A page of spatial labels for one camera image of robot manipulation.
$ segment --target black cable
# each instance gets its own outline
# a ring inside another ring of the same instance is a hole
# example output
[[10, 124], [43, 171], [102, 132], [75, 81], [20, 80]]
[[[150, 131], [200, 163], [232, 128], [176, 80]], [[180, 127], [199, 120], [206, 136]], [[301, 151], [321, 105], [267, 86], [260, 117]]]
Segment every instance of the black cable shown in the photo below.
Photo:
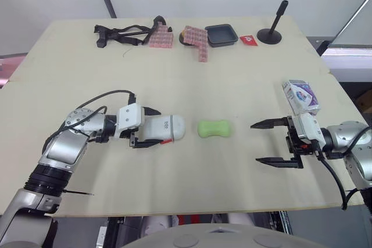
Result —
[[[92, 103], [92, 102], [94, 102], [94, 101], [96, 101], [96, 100], [98, 100], [98, 99], [100, 99], [100, 98], [102, 98], [102, 97], [104, 97], [104, 96], [107, 96], [107, 95], [110, 95], [110, 94], [114, 94], [114, 93], [128, 93], [128, 94], [129, 94], [128, 105], [135, 103], [135, 94], [134, 94], [133, 92], [131, 92], [131, 91], [129, 91], [129, 90], [118, 89], [118, 90], [112, 90], [112, 91], [109, 91], [109, 92], [103, 93], [103, 94], [101, 94], [101, 95], [98, 95], [98, 96], [96, 96], [96, 97], [94, 97], [94, 98], [92, 98], [92, 99], [86, 101], [85, 103], [81, 104], [81, 105], [80, 105], [79, 107], [77, 107], [76, 109], [80, 109], [80, 108], [82, 108], [82, 107], [85, 107], [86, 105], [88, 105], [88, 104], [90, 104], [90, 103]], [[104, 112], [103, 112], [103, 113], [105, 114], [105, 113], [107, 112], [107, 107], [106, 107], [106, 106], [102, 106], [102, 107], [100, 107], [98, 110], [96, 110], [95, 112], [93, 112], [92, 114], [90, 114], [88, 117], [82, 119], [81, 121], [79, 121], [79, 122], [77, 122], [77, 123], [75, 123], [75, 124], [73, 124], [73, 125], [65, 126], [65, 122], [63, 122], [63, 123], [61, 124], [61, 126], [58, 128], [58, 130], [55, 131], [52, 135], [50, 135], [50, 136], [45, 140], [45, 143], [44, 143], [44, 145], [43, 145], [43, 147], [42, 147], [42, 153], [45, 152], [45, 149], [47, 148], [48, 144], [51, 142], [51, 140], [52, 140], [55, 136], [57, 136], [59, 133], [63, 132], [64, 130], [68, 130], [68, 129], [71, 129], [71, 128], [75, 127], [75, 126], [80, 125], [80, 124], [83, 123], [85, 120], [88, 120], [89, 118], [91, 118], [91, 117], [93, 117], [95, 114], [97, 114], [97, 113], [98, 113], [102, 108], [105, 108], [105, 110], [104, 110]]]
[[358, 192], [359, 190], [358, 189], [356, 189], [356, 188], [354, 188], [354, 189], [352, 189], [349, 193], [348, 193], [348, 195], [346, 196], [346, 203], [345, 203], [345, 210], [348, 208], [348, 203], [349, 203], [349, 201], [350, 201], [350, 199], [351, 199], [351, 197], [356, 193], [356, 192]]
[[344, 187], [341, 184], [341, 181], [339, 180], [339, 178], [336, 175], [336, 173], [333, 170], [333, 168], [326, 162], [326, 160], [324, 158], [319, 158], [319, 161], [322, 162], [322, 164], [327, 168], [327, 170], [331, 173], [331, 175], [333, 176], [333, 178], [336, 180], [336, 183], [337, 183], [337, 186], [338, 186], [338, 189], [339, 189], [339, 193], [341, 194], [341, 198], [342, 198], [342, 207], [341, 207], [341, 209], [342, 210], [346, 210], [347, 207], [348, 207], [348, 205], [347, 205], [347, 202], [346, 202], [345, 190], [344, 190]]
[[351, 145], [348, 147], [348, 149], [344, 152], [344, 155], [348, 155], [351, 150], [354, 148], [354, 146], [358, 143], [358, 141], [360, 140], [360, 138], [368, 131], [368, 130], [371, 130], [372, 129], [372, 126], [368, 126], [366, 128], [364, 128], [363, 130], [361, 130], [359, 132], [359, 134], [357, 134], [357, 136], [355, 137], [355, 139], [353, 140], [353, 142], [351, 143]]
[[90, 99], [89, 101], [86, 101], [85, 103], [83, 103], [79, 107], [77, 107], [77, 109], [80, 109], [82, 107], [85, 107], [86, 105], [88, 105], [88, 104], [90, 104], [90, 103], [92, 103], [92, 102], [94, 102], [94, 101], [96, 101], [96, 100], [98, 100], [98, 99], [100, 99], [102, 97], [105, 97], [106, 95], [110, 95], [110, 94], [114, 94], [114, 93], [128, 93], [129, 94], [129, 97], [130, 97], [130, 100], [128, 101], [128, 105], [132, 104], [132, 103], [130, 103], [130, 101], [133, 98], [134, 98], [134, 102], [133, 103], [135, 103], [135, 95], [134, 95], [133, 92], [131, 92], [129, 90], [113, 90], [113, 91], [109, 91], [109, 92], [103, 93], [101, 95], [98, 95], [98, 96]]
[[106, 113], [107, 107], [106, 106], [101, 106], [98, 109], [96, 109], [94, 112], [92, 112], [89, 116], [87, 116], [86, 118], [84, 118], [84, 119], [82, 119], [82, 120], [80, 120], [80, 121], [78, 121], [78, 122], [76, 122], [76, 123], [74, 123], [74, 124], [72, 124], [70, 126], [63, 126], [63, 127], [59, 128], [57, 131], [55, 131], [52, 135], [50, 135], [45, 140], [45, 143], [44, 143], [44, 145], [42, 147], [42, 152], [43, 153], [45, 152], [45, 150], [47, 149], [48, 144], [51, 142], [51, 140], [53, 140], [53, 138], [55, 136], [59, 135], [61, 132], [65, 131], [65, 130], [68, 130], [68, 129], [71, 129], [71, 128], [75, 127], [75, 126], [80, 125], [81, 123], [87, 121], [88, 119], [91, 119], [94, 115], [96, 115], [102, 109], [104, 109], [103, 113]]

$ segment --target small box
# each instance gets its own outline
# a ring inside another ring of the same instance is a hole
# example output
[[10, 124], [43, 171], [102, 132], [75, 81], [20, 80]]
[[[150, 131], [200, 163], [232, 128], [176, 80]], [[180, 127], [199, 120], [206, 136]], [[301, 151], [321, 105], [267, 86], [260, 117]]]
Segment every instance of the small box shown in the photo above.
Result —
[[316, 115], [320, 105], [310, 85], [301, 80], [288, 80], [283, 83], [285, 96], [297, 116], [301, 113]]

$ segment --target soap bar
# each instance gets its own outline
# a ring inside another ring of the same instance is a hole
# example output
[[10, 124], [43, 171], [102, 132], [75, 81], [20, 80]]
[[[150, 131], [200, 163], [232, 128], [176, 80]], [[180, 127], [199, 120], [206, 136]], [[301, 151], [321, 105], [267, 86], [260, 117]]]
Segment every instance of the soap bar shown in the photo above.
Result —
[[202, 120], [198, 124], [198, 134], [202, 138], [206, 138], [207, 136], [230, 136], [230, 124], [227, 120]]

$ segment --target red sticker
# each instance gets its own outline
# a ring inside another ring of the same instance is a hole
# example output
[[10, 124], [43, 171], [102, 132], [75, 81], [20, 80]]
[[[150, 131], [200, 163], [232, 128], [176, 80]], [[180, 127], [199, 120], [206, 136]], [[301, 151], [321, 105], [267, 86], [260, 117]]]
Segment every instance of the red sticker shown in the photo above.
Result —
[[240, 40], [243, 41], [244, 44], [249, 45], [249, 46], [258, 46], [254, 37], [252, 35], [245, 35], [241, 36]]

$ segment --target black square dish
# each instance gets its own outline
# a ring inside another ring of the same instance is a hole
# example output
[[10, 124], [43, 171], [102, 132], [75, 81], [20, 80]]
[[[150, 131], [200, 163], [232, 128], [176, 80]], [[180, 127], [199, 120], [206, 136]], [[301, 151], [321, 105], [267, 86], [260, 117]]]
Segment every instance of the black square dish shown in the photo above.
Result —
[[238, 40], [237, 34], [229, 24], [207, 26], [204, 29], [208, 32], [208, 43], [213, 48], [218, 46], [230, 46]]

